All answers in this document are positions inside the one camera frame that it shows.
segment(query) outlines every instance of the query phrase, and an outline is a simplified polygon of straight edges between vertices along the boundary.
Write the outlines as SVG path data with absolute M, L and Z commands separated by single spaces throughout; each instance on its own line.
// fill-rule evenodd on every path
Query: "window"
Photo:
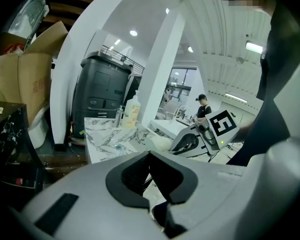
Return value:
M 171 99 L 185 105 L 195 79 L 195 69 L 173 68 L 167 86 L 170 89 Z

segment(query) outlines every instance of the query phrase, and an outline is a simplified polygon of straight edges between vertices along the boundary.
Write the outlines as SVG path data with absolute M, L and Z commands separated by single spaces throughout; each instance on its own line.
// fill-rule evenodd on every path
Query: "plastic bottle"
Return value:
M 126 102 L 125 110 L 121 122 L 121 126 L 123 128 L 133 128 L 135 127 L 137 117 L 140 110 L 140 102 L 138 101 L 138 93 L 139 91 L 135 91 L 135 95 L 132 99 L 129 99 Z

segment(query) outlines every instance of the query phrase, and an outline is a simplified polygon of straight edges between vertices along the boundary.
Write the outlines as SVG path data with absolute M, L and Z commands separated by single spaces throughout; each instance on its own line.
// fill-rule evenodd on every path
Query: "black machine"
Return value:
M 90 53 L 82 71 L 72 105 L 73 136 L 83 138 L 84 118 L 115 118 L 124 96 L 131 67 L 102 52 Z

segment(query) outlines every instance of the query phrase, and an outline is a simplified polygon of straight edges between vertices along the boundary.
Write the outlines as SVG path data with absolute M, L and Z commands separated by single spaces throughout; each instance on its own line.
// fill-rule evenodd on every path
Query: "metal railing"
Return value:
M 121 54 L 120 52 L 117 52 L 113 49 L 110 49 L 109 47 L 103 45 L 101 48 L 102 53 L 111 56 L 113 59 L 128 65 L 132 67 L 132 74 L 136 76 L 142 76 L 144 73 L 145 68 L 141 66 L 140 64 L 136 63 L 134 60 L 128 58 L 127 56 Z

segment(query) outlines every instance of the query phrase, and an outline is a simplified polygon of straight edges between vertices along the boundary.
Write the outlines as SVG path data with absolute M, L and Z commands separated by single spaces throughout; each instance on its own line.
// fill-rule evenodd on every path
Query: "man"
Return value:
M 211 107 L 208 105 L 207 96 L 204 94 L 200 94 L 199 97 L 195 100 L 199 101 L 201 105 L 198 109 L 198 112 L 196 113 L 196 121 L 201 122 L 203 120 L 206 120 L 206 115 L 212 112 Z
M 247 166 L 254 155 L 264 154 L 280 141 L 289 138 L 286 123 L 274 103 L 274 98 L 285 86 L 300 62 L 300 29 L 289 11 L 276 0 L 229 0 L 252 6 L 272 17 L 271 31 L 260 63 L 262 69 L 257 98 L 263 105 L 255 121 L 240 129 L 235 142 L 244 142 L 229 165 Z

